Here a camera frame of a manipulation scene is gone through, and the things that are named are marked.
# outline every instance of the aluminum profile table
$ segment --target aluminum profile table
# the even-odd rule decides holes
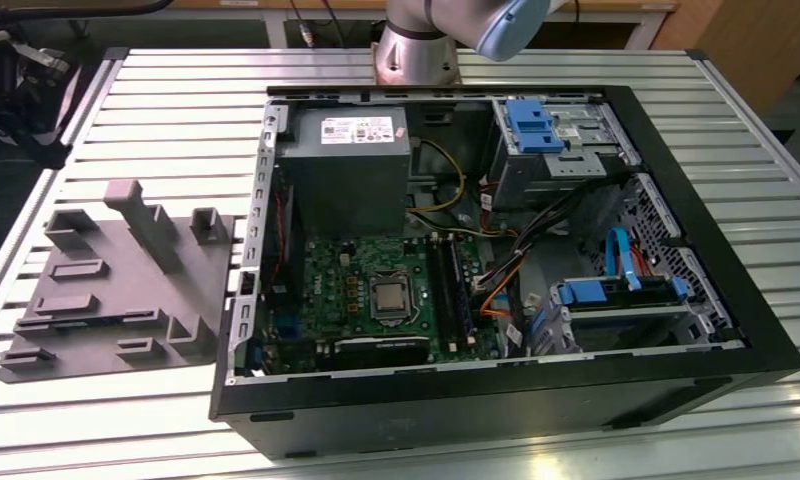
[[[460,65],[467,84],[635,89],[800,347],[800,167],[711,63],[682,52],[549,51],[505,64],[463,53]],[[106,181],[137,177],[169,215],[197,206],[237,215],[241,238],[267,85],[372,82],[367,50],[135,50],[105,60],[66,132],[69,164],[42,175],[0,252],[0,354],[46,260],[54,209],[113,218],[100,202]],[[232,269],[240,258],[241,244]],[[800,478],[800,373],[652,428],[276,464],[207,419],[212,373],[201,366],[0,382],[0,474]]]

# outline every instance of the ventilation grille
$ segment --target ventilation grille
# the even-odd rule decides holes
[[[606,273],[603,248],[607,230],[619,225],[628,231],[631,239],[638,240],[640,251],[648,259],[655,273],[659,275],[668,273],[688,282],[694,294],[690,304],[695,313],[708,317],[715,329],[728,327],[728,319],[720,314],[722,307],[719,309],[715,304],[716,295],[710,295],[707,292],[707,288],[711,287],[707,287],[704,274],[695,271],[686,262],[684,252],[690,253],[688,249],[671,248],[664,245],[671,235],[646,189],[639,182],[630,184],[628,189],[634,194],[624,202],[624,211],[611,219],[614,224],[608,225],[604,232],[600,232],[596,235],[598,238],[590,242],[592,247],[588,248],[588,258],[594,271],[600,276]]]

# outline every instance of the orange wire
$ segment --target orange wire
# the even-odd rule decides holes
[[[519,273],[519,269],[521,268],[523,263],[524,263],[524,259],[521,259],[519,264],[513,267],[513,269],[509,271],[509,273],[507,273],[507,275],[504,275],[504,278],[497,283],[495,290],[492,290],[492,294],[485,299],[485,302],[483,302],[483,306],[480,307],[480,315],[495,315],[499,317],[509,316],[509,314],[507,312],[503,312],[501,310],[489,310],[489,305],[492,304],[492,300],[495,300],[495,297],[497,296],[499,292],[504,289],[504,287],[509,283],[509,279],[516,276],[516,273]]]

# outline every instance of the blue plastic clip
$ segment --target blue plastic clip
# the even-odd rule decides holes
[[[555,119],[539,100],[507,100],[509,126],[521,153],[560,153],[566,148],[553,131]]]
[[[640,280],[635,273],[635,263],[631,260],[631,247],[628,245],[628,233],[622,227],[614,227],[608,232],[608,238],[604,242],[606,274],[612,277],[616,275],[616,255],[614,255],[615,245],[619,247],[619,263],[623,267],[623,275],[628,280],[628,288],[640,290]]]
[[[676,292],[679,301],[684,301],[688,298],[688,282],[682,277],[672,277],[670,283],[672,283],[672,290]]]

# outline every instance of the green circuit board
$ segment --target green circuit board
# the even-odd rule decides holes
[[[341,255],[345,252],[349,262],[344,266]],[[457,242],[457,252],[464,273],[471,280],[483,269],[473,239]],[[372,318],[369,287],[371,278],[392,273],[408,278],[413,312],[411,320],[396,326],[385,326]],[[493,328],[475,332],[476,344],[472,347],[457,352],[441,348],[424,239],[308,242],[304,290],[300,318],[305,338],[420,335],[431,340],[432,363],[497,357]]]

